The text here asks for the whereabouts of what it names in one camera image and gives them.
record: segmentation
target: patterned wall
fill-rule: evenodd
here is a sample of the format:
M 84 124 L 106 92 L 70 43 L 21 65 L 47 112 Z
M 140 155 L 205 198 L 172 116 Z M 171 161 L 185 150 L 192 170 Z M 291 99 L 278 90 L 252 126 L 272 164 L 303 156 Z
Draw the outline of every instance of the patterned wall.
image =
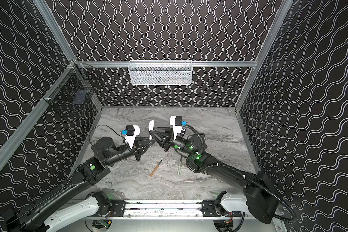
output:
M 255 60 L 281 0 L 47 0 L 78 60 Z
M 67 63 L 32 0 L 0 0 L 0 148 Z
M 96 93 L 104 106 L 233 107 L 249 67 L 194 68 L 191 85 L 132 85 L 127 69 L 106 68 Z
M 96 113 L 93 104 L 75 118 L 47 109 L 0 172 L 0 228 L 5 211 L 36 201 L 66 180 Z
M 241 117 L 288 230 L 348 232 L 348 1 L 294 1 Z

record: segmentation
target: marble surface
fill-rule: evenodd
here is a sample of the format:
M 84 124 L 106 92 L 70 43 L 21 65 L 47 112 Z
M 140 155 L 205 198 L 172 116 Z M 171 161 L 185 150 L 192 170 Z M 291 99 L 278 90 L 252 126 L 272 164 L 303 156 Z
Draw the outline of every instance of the marble surface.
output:
M 232 108 L 105 108 L 98 125 L 109 125 L 117 132 L 126 125 L 138 125 L 140 135 L 148 137 L 150 120 L 155 121 L 156 127 L 170 127 L 171 115 L 183 116 L 198 132 L 205 133 L 208 153 L 233 167 L 255 173 Z M 113 138 L 117 146 L 122 144 L 122 139 L 107 127 L 97 128 L 92 142 L 105 136 Z M 83 162 L 92 156 L 89 146 Z M 162 164 L 149 177 L 161 159 Z M 103 190 L 112 199 L 214 199 L 221 191 L 240 191 L 212 176 L 192 173 L 185 165 L 177 175 L 179 160 L 174 149 L 165 152 L 154 144 L 140 161 L 130 157 L 115 164 L 110 174 L 77 197 L 82 199 L 89 192 Z

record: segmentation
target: black mesh basket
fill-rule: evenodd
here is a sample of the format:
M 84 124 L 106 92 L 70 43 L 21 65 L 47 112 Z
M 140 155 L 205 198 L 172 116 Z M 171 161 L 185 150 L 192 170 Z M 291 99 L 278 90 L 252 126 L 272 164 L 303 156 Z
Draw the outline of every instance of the black mesh basket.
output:
M 76 64 L 51 96 L 45 99 L 53 111 L 61 116 L 82 116 L 91 103 L 102 71 L 85 64 Z

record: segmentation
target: robotic arm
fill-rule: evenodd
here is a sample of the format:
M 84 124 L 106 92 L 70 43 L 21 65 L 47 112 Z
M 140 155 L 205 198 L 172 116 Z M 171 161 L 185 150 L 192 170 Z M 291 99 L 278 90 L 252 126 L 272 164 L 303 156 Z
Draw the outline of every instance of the robotic arm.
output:
M 58 187 L 44 195 L 32 205 L 6 212 L 5 227 L 7 231 L 57 231 L 79 219 L 90 215 L 108 215 L 111 213 L 110 199 L 103 192 L 94 193 L 91 197 L 69 208 L 58 210 L 78 193 L 90 188 L 103 179 L 115 163 L 135 156 L 140 157 L 155 142 L 149 138 L 139 137 L 138 126 L 126 126 L 125 144 L 116 147 L 110 137 L 103 137 L 92 145 L 94 156 L 79 165 L 75 172 Z
M 295 212 L 277 195 L 276 188 L 265 173 L 253 174 L 236 169 L 207 153 L 205 151 L 207 146 L 204 134 L 198 133 L 193 127 L 182 121 L 181 116 L 171 116 L 170 125 L 173 127 L 154 127 L 149 134 L 165 151 L 173 147 L 181 156 L 186 157 L 186 165 L 191 171 L 214 176 L 231 186 L 241 189 L 246 196 L 248 210 L 263 223 L 269 224 L 273 217 L 288 222 L 297 220 Z M 186 130 L 191 130 L 194 134 L 185 139 L 183 136 Z M 222 194 L 223 196 L 218 198 L 228 197 L 226 193 Z M 292 214 L 291 219 L 275 214 L 279 203 Z M 218 202 L 215 209 L 216 213 L 220 215 L 240 211 L 240 209 L 226 205 L 225 201 L 222 200 Z

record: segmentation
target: wire basket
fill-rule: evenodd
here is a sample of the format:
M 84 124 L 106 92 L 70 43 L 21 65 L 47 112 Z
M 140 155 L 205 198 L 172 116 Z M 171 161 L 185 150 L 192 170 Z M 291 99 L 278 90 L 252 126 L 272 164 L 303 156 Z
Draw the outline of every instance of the wire basket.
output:
M 190 85 L 192 61 L 129 61 L 133 85 Z
M 82 116 L 86 105 L 92 102 L 102 71 L 85 64 L 76 64 L 67 77 L 45 100 L 55 113 L 61 116 Z

